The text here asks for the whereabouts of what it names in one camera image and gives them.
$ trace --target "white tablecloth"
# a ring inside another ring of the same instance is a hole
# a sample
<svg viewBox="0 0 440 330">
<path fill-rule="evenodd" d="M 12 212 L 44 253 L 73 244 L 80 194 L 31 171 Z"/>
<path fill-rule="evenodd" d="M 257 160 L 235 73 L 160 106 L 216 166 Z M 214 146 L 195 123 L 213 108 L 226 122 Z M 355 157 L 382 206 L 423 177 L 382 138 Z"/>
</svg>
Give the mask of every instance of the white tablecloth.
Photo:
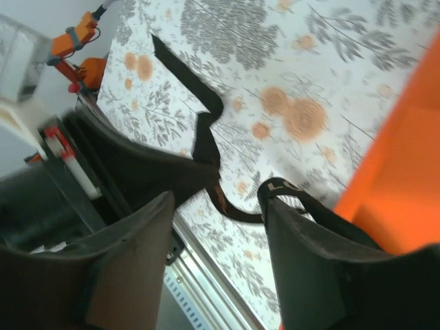
<svg viewBox="0 0 440 330">
<path fill-rule="evenodd" d="M 257 210 L 257 187 L 278 175 L 332 207 L 439 17 L 433 0 L 126 0 L 98 104 L 130 138 L 190 157 L 195 114 L 205 109 L 154 57 L 154 33 L 225 100 L 212 132 L 233 203 Z M 205 193 L 180 210 L 276 329 L 263 227 L 223 218 Z"/>
</svg>

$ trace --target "orange object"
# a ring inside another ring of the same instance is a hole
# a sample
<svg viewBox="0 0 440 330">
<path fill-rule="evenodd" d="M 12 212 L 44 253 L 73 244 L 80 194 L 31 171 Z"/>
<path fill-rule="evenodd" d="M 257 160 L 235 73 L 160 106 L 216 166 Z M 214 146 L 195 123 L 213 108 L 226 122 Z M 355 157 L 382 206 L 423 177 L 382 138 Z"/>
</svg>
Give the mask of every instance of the orange object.
<svg viewBox="0 0 440 330">
<path fill-rule="evenodd" d="M 81 87 L 90 90 L 100 88 L 107 60 L 105 58 L 88 58 L 81 63 L 80 67 L 72 67 L 64 60 L 64 57 L 73 54 L 78 45 L 84 46 L 89 43 L 95 35 L 97 25 L 98 21 L 93 14 L 86 12 L 76 27 L 69 28 L 69 32 L 52 41 L 52 59 L 48 61 L 49 65 L 55 66 L 72 83 L 80 83 Z"/>
<path fill-rule="evenodd" d="M 387 252 L 440 242 L 440 34 L 335 212 Z"/>
</svg>

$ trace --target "orange panel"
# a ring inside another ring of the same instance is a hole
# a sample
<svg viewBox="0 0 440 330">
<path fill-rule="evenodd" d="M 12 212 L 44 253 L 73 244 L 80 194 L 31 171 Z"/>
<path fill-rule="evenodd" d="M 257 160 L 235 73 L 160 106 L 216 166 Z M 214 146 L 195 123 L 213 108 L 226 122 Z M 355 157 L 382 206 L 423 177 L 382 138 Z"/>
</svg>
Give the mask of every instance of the orange panel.
<svg viewBox="0 0 440 330">
<path fill-rule="evenodd" d="M 440 35 L 335 211 L 401 254 L 440 242 Z"/>
<path fill-rule="evenodd" d="M 100 88 L 106 63 L 105 58 L 88 58 L 81 63 L 81 69 L 85 70 L 83 82 L 88 88 L 92 90 Z"/>
</svg>

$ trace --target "white wall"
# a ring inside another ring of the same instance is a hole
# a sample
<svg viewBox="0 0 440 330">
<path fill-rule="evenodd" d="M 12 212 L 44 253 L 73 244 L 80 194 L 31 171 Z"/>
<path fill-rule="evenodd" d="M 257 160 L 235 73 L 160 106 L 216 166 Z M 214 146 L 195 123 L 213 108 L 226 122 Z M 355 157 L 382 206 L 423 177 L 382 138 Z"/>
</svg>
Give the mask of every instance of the white wall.
<svg viewBox="0 0 440 330">
<path fill-rule="evenodd" d="M 54 38 L 64 33 L 65 28 L 77 25 L 86 11 L 93 12 L 101 3 L 99 0 L 0 0 L 0 13 Z M 110 6 L 98 24 L 101 37 L 76 52 L 70 58 L 73 63 L 81 64 L 88 57 L 105 56 L 122 6 L 123 0 Z M 53 113 L 61 114 L 76 102 L 75 95 L 67 91 L 69 84 L 53 67 L 46 67 L 36 93 Z M 23 158 L 33 152 L 33 148 L 0 126 L 0 177 L 24 166 Z"/>
</svg>

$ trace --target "red cap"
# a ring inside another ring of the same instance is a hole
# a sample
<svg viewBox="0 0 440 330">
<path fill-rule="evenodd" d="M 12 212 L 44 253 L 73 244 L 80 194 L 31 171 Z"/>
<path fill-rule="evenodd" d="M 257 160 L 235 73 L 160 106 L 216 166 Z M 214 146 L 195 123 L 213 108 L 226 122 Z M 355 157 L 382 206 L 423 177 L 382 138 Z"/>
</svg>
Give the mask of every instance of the red cap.
<svg viewBox="0 0 440 330">
<path fill-rule="evenodd" d="M 78 84 L 77 82 L 74 82 L 73 84 L 69 85 L 68 91 L 69 91 L 69 93 L 75 93 L 76 94 L 76 93 L 78 93 L 80 91 L 80 89 L 81 89 L 80 84 Z"/>
</svg>

